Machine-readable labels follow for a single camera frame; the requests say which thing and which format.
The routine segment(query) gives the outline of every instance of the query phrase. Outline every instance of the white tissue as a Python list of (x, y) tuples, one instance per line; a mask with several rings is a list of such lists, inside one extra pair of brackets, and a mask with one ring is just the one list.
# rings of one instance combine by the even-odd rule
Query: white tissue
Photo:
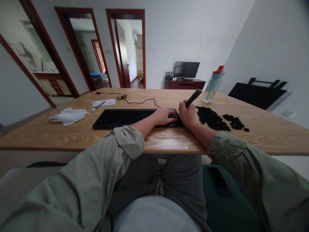
[(101, 101), (94, 101), (92, 102), (92, 107), (97, 107), (102, 102), (105, 102), (101, 106), (108, 106), (108, 105), (114, 105), (116, 103), (115, 99), (109, 99), (109, 100), (101, 100)]
[(68, 126), (83, 119), (85, 114), (88, 114), (87, 110), (72, 110), (72, 108), (66, 108), (60, 111), (60, 114), (53, 115), (48, 119), (63, 122), (64, 126)]

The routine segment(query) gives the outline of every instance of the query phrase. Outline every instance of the green jacket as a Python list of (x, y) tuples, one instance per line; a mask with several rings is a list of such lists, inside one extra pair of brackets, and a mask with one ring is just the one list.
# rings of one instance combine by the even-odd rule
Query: green jacket
[[(109, 231), (113, 187), (144, 148), (137, 130), (115, 128), (30, 192), (0, 231)], [(309, 231), (309, 182), (293, 169), (223, 133), (207, 152), (243, 182), (268, 231)]]

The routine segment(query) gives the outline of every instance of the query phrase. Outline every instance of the leg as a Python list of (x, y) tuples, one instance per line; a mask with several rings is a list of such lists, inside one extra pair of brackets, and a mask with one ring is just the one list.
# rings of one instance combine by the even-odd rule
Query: leg
[(170, 155), (161, 174), (164, 197), (174, 201), (200, 226), (207, 226), (200, 155)]
[(120, 210), (137, 198), (155, 194), (158, 182), (158, 161), (156, 158), (141, 155), (131, 160), (128, 170), (120, 180), (117, 191), (113, 192), (108, 205), (108, 214), (114, 217)]

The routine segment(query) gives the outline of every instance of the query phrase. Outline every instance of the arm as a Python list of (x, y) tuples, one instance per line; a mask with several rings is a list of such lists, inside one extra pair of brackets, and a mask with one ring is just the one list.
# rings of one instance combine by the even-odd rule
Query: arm
[(159, 109), (132, 127), (115, 128), (30, 192), (0, 230), (94, 231), (105, 222), (114, 184), (143, 153), (143, 138), (155, 125), (174, 121), (169, 113)]
[(309, 231), (309, 182), (260, 149), (195, 120), (194, 106), (179, 116), (207, 153), (244, 184), (268, 231)]
[[(169, 114), (172, 114), (175, 118), (168, 118)], [(174, 121), (177, 121), (176, 114), (171, 108), (160, 108), (149, 117), (132, 124), (131, 127), (137, 129), (145, 139), (156, 125), (165, 125)]]

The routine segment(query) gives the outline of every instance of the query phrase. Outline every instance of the monitor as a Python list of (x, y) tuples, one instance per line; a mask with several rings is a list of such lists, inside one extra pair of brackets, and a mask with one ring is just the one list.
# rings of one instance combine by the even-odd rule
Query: monitor
[(266, 110), (285, 92), (282, 89), (236, 83), (229, 96)]
[(174, 78), (195, 78), (199, 62), (176, 62)]

